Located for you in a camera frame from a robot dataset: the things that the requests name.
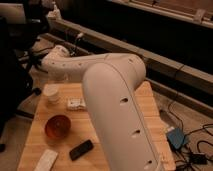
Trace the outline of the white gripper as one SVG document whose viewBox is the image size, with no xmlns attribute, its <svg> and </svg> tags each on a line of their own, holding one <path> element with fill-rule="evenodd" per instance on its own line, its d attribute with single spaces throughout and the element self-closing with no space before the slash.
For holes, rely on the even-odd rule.
<svg viewBox="0 0 213 171">
<path fill-rule="evenodd" d="M 68 77 L 65 74 L 62 75 L 51 75 L 48 79 L 50 83 L 66 83 Z M 83 105 L 84 100 L 82 98 L 69 98 L 68 104 L 72 105 Z M 85 106 L 67 106 L 69 111 L 83 111 L 86 110 Z"/>
</svg>

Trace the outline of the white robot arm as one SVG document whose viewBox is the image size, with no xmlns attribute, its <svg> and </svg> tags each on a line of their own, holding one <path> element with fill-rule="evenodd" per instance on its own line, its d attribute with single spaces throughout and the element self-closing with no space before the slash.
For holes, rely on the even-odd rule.
<svg viewBox="0 0 213 171">
<path fill-rule="evenodd" d="M 82 84 L 83 98 L 110 171 L 165 171 L 135 90 L 146 76 L 143 60 L 131 53 L 67 57 L 54 48 L 42 66 Z"/>
</svg>

